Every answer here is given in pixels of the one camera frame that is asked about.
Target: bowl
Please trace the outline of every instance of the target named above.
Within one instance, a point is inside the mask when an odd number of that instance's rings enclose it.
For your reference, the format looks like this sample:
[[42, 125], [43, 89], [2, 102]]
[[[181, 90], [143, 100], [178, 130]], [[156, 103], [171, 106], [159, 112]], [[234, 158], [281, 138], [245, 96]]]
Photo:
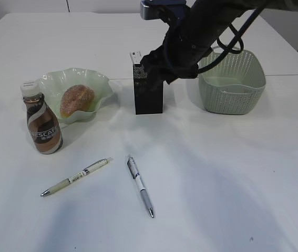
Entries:
[[[36, 82], [58, 121], [66, 124], [90, 119], [101, 108], [102, 103], [113, 94], [109, 79], [106, 76], [97, 71], [82, 68], [49, 72], [37, 79]], [[87, 112], [75, 111], [68, 118], [62, 118], [60, 102], [63, 94], [68, 88], [79, 84], [92, 88], [95, 92], [95, 98]]]

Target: bun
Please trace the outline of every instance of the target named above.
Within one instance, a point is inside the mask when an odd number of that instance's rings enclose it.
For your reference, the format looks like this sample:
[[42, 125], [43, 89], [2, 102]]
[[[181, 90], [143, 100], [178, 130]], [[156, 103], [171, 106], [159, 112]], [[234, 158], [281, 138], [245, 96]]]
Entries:
[[75, 111], [87, 111], [94, 100], [94, 91], [84, 85], [75, 85], [66, 90], [60, 103], [61, 117], [67, 118]]

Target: green plastic basket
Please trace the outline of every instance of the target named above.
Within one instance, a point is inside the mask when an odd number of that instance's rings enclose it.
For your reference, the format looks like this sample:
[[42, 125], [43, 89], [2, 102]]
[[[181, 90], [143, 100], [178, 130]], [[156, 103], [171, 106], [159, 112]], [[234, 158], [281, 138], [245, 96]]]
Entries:
[[[214, 61], [212, 52], [200, 61], [200, 67]], [[216, 67], [199, 75], [199, 89], [206, 110], [219, 114], [247, 114], [265, 88], [265, 75], [256, 56], [244, 50], [228, 54]]]

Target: bottle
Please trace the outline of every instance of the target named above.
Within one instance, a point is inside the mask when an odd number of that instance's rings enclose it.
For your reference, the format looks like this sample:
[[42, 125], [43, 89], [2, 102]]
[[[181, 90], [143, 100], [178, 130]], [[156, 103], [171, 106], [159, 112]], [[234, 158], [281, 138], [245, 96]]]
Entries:
[[27, 127], [35, 147], [42, 154], [51, 154], [61, 148], [63, 138], [59, 122], [45, 102], [45, 96], [34, 81], [20, 87], [27, 108]]

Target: pen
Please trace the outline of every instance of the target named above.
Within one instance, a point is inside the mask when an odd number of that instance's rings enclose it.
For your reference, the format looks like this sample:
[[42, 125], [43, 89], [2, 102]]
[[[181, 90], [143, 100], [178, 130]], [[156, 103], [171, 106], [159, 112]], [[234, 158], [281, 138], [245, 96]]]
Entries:
[[50, 187], [49, 189], [47, 189], [46, 191], [44, 191], [43, 193], [40, 194], [41, 197], [45, 197], [48, 195], [51, 195], [59, 190], [61, 190], [62, 188], [65, 188], [66, 186], [70, 185], [71, 183], [79, 180], [80, 178], [87, 176], [88, 174], [100, 169], [102, 166], [110, 163], [110, 161], [112, 160], [112, 158], [107, 158], [107, 159], [101, 159], [99, 161], [97, 161], [94, 164], [91, 164], [90, 166], [88, 166], [87, 168], [83, 169], [82, 172], [79, 172], [77, 174], [75, 174], [72, 177], [69, 177], [65, 180], [62, 180], [61, 182], [57, 183], [56, 185]]
[[138, 168], [136, 166], [136, 163], [135, 161], [133, 160], [133, 157], [131, 155], [128, 155], [128, 167], [129, 167], [129, 170], [131, 172], [131, 175], [133, 177], [133, 179], [136, 181], [136, 184], [137, 184], [137, 187], [140, 191], [140, 196], [142, 197], [143, 199], [143, 202], [145, 204], [145, 208], [148, 210], [150, 216], [152, 218], [155, 217], [155, 214], [153, 212], [153, 207], [152, 207], [152, 204], [151, 204], [151, 201], [150, 201], [150, 198], [149, 198], [149, 195], [148, 195], [148, 192], [147, 190], [145, 189], [144, 185], [143, 185], [143, 181], [142, 181], [142, 178], [139, 174], [139, 171], [138, 171]]

